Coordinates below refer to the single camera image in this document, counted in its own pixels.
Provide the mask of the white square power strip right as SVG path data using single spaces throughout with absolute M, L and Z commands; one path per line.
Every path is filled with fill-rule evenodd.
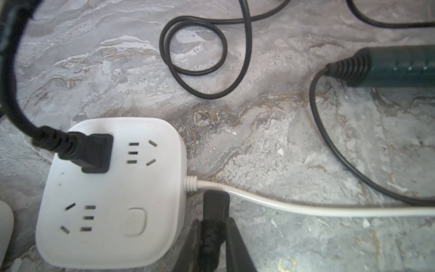
M 128 269 L 162 258 L 184 225 L 186 147 L 155 118 L 91 119 L 72 131 L 114 138 L 108 172 L 84 173 L 54 157 L 36 225 L 47 263 L 72 269 Z

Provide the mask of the white square power strip left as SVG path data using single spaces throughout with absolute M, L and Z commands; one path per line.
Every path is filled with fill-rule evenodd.
M 0 235 L 1 235 L 1 266 L 3 265 L 5 261 L 5 256 L 10 244 L 10 240 L 12 237 L 12 232 L 14 229 L 14 214 L 12 212 L 11 207 L 5 203 L 4 201 L 1 201 L 1 207 L 0 207 Z

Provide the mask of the white square power strip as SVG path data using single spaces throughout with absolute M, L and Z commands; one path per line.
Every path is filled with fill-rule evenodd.
M 72 131 L 114 138 L 108 172 L 84 173 L 54 157 L 36 225 L 47 263 L 72 269 L 128 269 L 162 258 L 184 225 L 186 147 L 155 118 L 91 119 Z
M 0 235 L 1 235 L 1 266 L 3 265 L 5 261 L 5 256 L 10 244 L 10 240 L 12 237 L 12 232 L 14 229 L 14 214 L 12 212 L 11 207 L 5 203 L 4 201 L 1 201 L 1 207 L 0 207 Z

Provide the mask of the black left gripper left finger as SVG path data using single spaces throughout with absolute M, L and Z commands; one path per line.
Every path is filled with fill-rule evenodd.
M 202 222 L 195 220 L 174 265 L 173 272 L 199 272 L 199 253 L 202 243 Z

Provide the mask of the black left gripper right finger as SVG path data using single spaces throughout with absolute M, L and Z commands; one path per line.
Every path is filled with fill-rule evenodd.
M 225 220 L 225 250 L 228 272 L 257 272 L 233 218 Z

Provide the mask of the dark green unfolded hair dryer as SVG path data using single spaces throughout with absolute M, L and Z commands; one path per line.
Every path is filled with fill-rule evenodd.
M 325 76 L 350 87 L 434 87 L 435 46 L 367 47 L 326 65 Z

